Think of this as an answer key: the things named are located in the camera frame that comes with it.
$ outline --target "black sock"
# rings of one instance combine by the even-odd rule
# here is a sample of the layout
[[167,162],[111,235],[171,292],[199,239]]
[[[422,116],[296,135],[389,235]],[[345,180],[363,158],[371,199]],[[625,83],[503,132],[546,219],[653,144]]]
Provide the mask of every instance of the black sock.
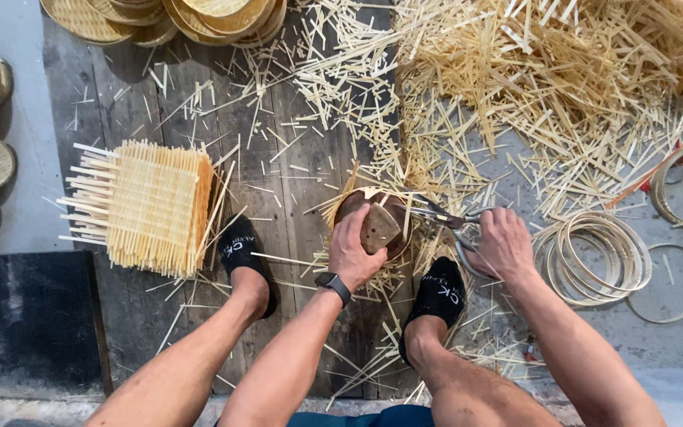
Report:
[[402,360],[410,364],[404,348],[404,328],[408,323],[416,317],[431,315],[441,317],[450,328],[458,321],[464,307],[465,286],[458,265],[448,257],[437,259],[421,279],[421,287],[415,296],[413,309],[402,325],[402,335],[399,338],[399,354]]
[[[226,219],[225,223],[230,223],[232,218]],[[259,241],[252,228],[252,222],[241,215],[223,232],[218,240],[220,262],[225,267],[225,272],[228,273],[229,281],[231,280],[231,272],[236,267],[249,267],[265,278],[270,289],[268,308],[265,310],[265,315],[262,316],[262,318],[266,318],[272,315],[278,306],[278,289],[270,277],[269,271],[262,264],[262,259],[252,255],[252,252],[260,252]]]

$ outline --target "smartwatch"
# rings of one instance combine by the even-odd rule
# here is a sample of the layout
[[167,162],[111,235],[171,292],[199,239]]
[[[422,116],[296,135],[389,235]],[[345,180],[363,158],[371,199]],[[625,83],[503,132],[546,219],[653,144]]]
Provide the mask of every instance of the smartwatch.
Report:
[[344,285],[342,279],[335,273],[324,271],[315,279],[315,284],[318,287],[334,289],[341,298],[342,308],[347,306],[349,298],[352,296],[352,293],[349,292],[349,289],[347,289],[347,286]]

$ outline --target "wooden floor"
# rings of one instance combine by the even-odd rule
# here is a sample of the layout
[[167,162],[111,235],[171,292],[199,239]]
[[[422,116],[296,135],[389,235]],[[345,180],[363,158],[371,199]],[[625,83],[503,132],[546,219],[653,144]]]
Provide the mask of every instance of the wooden floor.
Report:
[[[389,25],[389,15],[385,9],[364,9],[360,15],[364,14],[365,16],[358,17],[361,21],[369,22],[370,15],[375,15],[378,28]],[[297,12],[288,12],[285,25],[301,25],[300,15]],[[292,45],[293,36],[293,31],[287,31],[285,42]],[[235,102],[215,113],[197,118],[196,131],[195,121],[185,119],[182,110],[160,126],[160,122],[173,114],[194,92],[196,82],[213,81],[216,105],[225,104],[238,96],[241,88],[236,84],[246,83],[246,77],[241,72],[228,75],[215,64],[217,62],[227,66],[234,55],[233,49],[205,47],[179,34],[166,47],[157,49],[152,60],[155,73],[160,77],[162,65],[155,67],[154,64],[164,62],[169,66],[171,84],[175,85],[175,90],[168,86],[164,96],[149,73],[143,70],[150,49],[142,49],[130,43],[105,48],[90,46],[74,39],[46,15],[44,41],[43,62],[52,101],[63,177],[74,175],[69,170],[70,165],[79,163],[79,151],[72,148],[73,143],[113,149],[136,132],[132,138],[148,138],[168,147],[189,147],[189,137],[193,134],[197,142],[221,138],[208,148],[209,155],[217,160],[222,153],[227,153],[236,145],[241,135],[240,166],[234,170],[235,178],[230,187],[233,196],[230,210],[235,213],[248,205],[244,212],[248,217],[273,219],[255,222],[267,254],[311,261],[313,252],[322,250],[322,238],[325,238],[328,230],[320,213],[302,213],[321,201],[334,197],[338,191],[321,185],[314,179],[286,177],[308,176],[305,172],[291,169],[289,166],[293,164],[307,167],[313,172],[330,173],[322,176],[326,178],[324,182],[341,188],[347,179],[346,170],[351,168],[353,157],[350,135],[342,125],[335,130],[326,131],[322,137],[314,131],[308,132],[276,161],[268,163],[283,144],[276,141],[265,129],[267,139],[261,134],[255,134],[251,139],[250,149],[245,149],[257,105],[253,103],[248,106],[249,100]],[[327,55],[331,54],[329,49],[326,51]],[[393,72],[389,73],[389,78],[394,78]],[[80,102],[84,99],[84,91],[86,98],[95,102]],[[203,107],[207,109],[211,104],[210,96],[205,96]],[[256,121],[263,123],[262,128],[272,129],[284,141],[289,142],[295,138],[294,131],[292,127],[281,126],[280,123],[290,122],[298,115],[312,113],[304,102],[304,97],[298,95],[290,82],[284,82],[267,90],[262,98],[262,110],[257,111]],[[318,123],[308,124],[323,129]],[[372,151],[365,143],[358,142],[356,150],[358,159],[363,164],[371,160]],[[333,170],[329,167],[329,158],[334,163]],[[265,163],[265,175],[262,174],[261,160]],[[269,189],[274,193],[252,189],[247,185]],[[281,206],[276,203],[274,195],[280,200]],[[103,323],[109,348],[109,366],[116,387],[154,357],[161,345],[165,348],[168,344],[174,344],[214,313],[210,308],[186,309],[163,344],[179,306],[191,297],[195,285],[187,283],[172,295],[171,285],[147,291],[169,279],[149,272],[110,268],[108,257],[102,249],[82,243],[76,243],[76,247],[88,248],[95,253]],[[215,268],[219,270],[216,274],[220,275],[220,279],[225,280],[217,262]],[[303,267],[271,263],[270,268],[278,279],[313,286],[313,274],[300,278]],[[258,321],[247,330],[219,375],[224,380],[237,384],[261,349],[312,295],[313,291],[309,289],[282,286],[278,312],[265,321]],[[396,299],[409,299],[412,296],[412,282],[408,279],[397,292]],[[199,285],[194,294],[194,304],[221,306],[226,298],[212,286]],[[409,302],[394,306],[399,321],[407,316],[410,307]],[[326,343],[361,367],[378,353],[375,347],[381,346],[381,340],[385,337],[381,324],[386,320],[391,326],[391,319],[389,308],[384,304],[354,302],[338,317]],[[406,396],[417,386],[417,375],[413,370],[405,368],[405,364],[396,362],[381,372],[382,376],[377,381],[388,387],[366,383],[345,396]],[[342,362],[330,351],[324,350],[309,395],[330,396],[346,381],[340,374],[354,373],[356,370],[353,367]],[[215,393],[230,393],[232,390],[228,384],[217,379],[213,389]]]

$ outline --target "black mat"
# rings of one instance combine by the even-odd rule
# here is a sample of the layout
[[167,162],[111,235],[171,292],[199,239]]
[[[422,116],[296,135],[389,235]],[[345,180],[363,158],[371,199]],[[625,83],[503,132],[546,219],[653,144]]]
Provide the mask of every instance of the black mat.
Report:
[[111,391],[97,295],[88,251],[0,255],[0,397]]

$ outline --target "person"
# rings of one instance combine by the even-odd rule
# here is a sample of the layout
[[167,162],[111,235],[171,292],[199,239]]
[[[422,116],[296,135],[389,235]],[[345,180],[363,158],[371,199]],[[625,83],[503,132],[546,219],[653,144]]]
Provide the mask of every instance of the person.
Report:
[[[385,262],[385,249],[367,255],[360,246],[364,205],[334,229],[328,270],[349,292],[363,286]],[[545,363],[587,426],[665,425],[650,396],[602,336],[544,283],[534,268],[530,234],[512,210],[481,214],[475,267],[499,276],[536,334]],[[218,244],[233,292],[214,316],[168,347],[131,376],[86,422],[88,426],[193,425],[215,374],[239,336],[275,310],[275,289],[261,262],[250,254],[257,238],[246,218],[226,230]],[[437,259],[422,278],[413,311],[403,324],[400,351],[432,394],[430,409],[393,406],[358,419],[294,413],[308,393],[323,343],[342,298],[319,287],[315,295],[265,347],[228,399],[216,425],[559,425],[518,386],[441,345],[464,307],[458,267]]]

